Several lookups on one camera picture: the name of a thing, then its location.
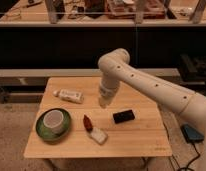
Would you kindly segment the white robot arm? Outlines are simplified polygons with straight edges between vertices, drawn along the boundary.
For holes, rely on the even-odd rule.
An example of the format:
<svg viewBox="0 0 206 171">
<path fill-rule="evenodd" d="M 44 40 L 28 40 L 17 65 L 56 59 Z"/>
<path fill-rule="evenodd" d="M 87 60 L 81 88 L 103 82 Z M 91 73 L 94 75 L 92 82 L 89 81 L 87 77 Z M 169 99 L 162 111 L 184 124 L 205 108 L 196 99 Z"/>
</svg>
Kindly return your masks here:
<svg viewBox="0 0 206 171">
<path fill-rule="evenodd" d="M 124 82 L 145 96 L 178 114 L 204 135 L 206 148 L 206 96 L 193 90 L 139 71 L 129 65 L 130 55 L 125 49 L 116 49 L 98 61 L 102 72 L 99 91 L 111 98 Z"/>
</svg>

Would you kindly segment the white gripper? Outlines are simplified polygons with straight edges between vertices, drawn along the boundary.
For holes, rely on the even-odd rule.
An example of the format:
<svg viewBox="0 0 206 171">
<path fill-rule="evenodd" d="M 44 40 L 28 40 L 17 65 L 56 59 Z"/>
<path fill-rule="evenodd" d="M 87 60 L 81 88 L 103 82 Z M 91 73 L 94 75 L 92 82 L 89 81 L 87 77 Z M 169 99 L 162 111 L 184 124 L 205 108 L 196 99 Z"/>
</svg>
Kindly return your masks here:
<svg viewBox="0 0 206 171">
<path fill-rule="evenodd" d="M 106 108 L 108 102 L 105 98 L 112 98 L 119 89 L 119 81 L 114 79 L 102 78 L 99 85 L 99 92 L 102 97 L 98 98 L 98 103 L 101 108 Z"/>
</svg>

